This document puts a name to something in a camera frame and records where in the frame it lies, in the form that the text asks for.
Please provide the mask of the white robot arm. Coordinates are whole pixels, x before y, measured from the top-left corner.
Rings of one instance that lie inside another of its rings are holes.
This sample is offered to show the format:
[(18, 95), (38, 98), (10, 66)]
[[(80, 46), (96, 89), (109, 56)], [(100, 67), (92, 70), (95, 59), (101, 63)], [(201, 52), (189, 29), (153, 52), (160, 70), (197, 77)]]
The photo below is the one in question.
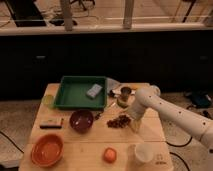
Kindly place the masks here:
[(213, 150), (213, 120), (179, 107), (160, 97), (160, 89), (151, 85), (136, 90), (135, 99), (128, 108), (129, 115), (139, 120), (147, 108), (175, 123), (207, 149)]

